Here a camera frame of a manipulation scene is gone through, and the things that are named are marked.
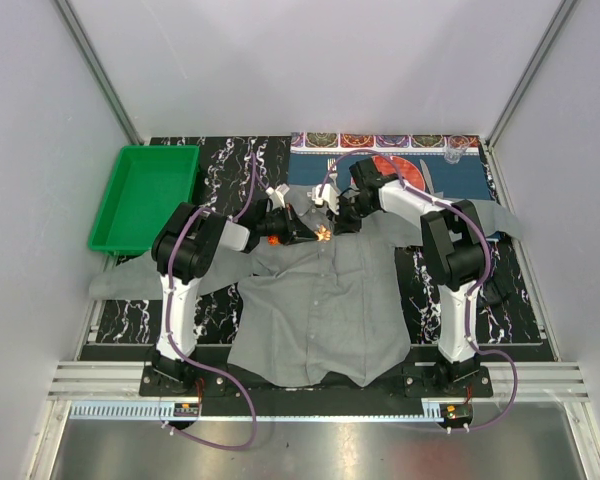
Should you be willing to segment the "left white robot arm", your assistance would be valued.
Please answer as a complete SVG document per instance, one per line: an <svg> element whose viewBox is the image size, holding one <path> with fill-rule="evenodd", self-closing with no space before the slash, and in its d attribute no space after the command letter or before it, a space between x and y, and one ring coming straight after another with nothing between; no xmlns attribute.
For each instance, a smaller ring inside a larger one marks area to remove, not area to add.
<svg viewBox="0 0 600 480"><path fill-rule="evenodd" d="M148 375L152 385L183 396L201 386L193 365L197 299L236 285L242 299L228 363L277 386L311 384L306 371L307 316L315 314L313 287L330 252L311 211L269 200L251 205L237 222L180 203L156 237L151 257L163 291L159 339Z"/></svg>

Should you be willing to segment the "grey button shirt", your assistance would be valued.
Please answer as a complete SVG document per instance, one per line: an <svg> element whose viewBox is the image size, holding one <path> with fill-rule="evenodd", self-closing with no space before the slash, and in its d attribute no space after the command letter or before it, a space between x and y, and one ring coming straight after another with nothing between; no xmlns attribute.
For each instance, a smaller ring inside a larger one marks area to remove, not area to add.
<svg viewBox="0 0 600 480"><path fill-rule="evenodd" d="M296 209L307 199L311 211L305 224L324 225L332 233L320 244L330 252L323 260L320 282L313 287L315 314L307 316L306 371L310 386L330 372L367 386L404 360L410 337L400 306L394 253L399 247L422 247L420 228L399 216L376 212L362 220L359 233L334 235L335 214L317 208L311 188L289 186L285 196ZM493 201L468 200L478 212L485 238L503 232L517 236L517 218ZM96 276L90 294L99 300L159 299L163 291L151 251Z"/></svg>

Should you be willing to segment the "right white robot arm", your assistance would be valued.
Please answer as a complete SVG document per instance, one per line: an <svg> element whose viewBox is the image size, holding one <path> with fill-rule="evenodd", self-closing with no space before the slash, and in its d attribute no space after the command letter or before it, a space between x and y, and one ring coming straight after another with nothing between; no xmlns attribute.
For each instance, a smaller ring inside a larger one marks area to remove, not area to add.
<svg viewBox="0 0 600 480"><path fill-rule="evenodd" d="M396 172L382 174L366 157L349 167L354 193L338 197L335 232L353 233L376 212L418 226L426 271L440 295L439 359L430 384L446 396L468 388L480 369L475 344L479 288L491 271L490 253L475 205L444 201L425 193Z"/></svg>

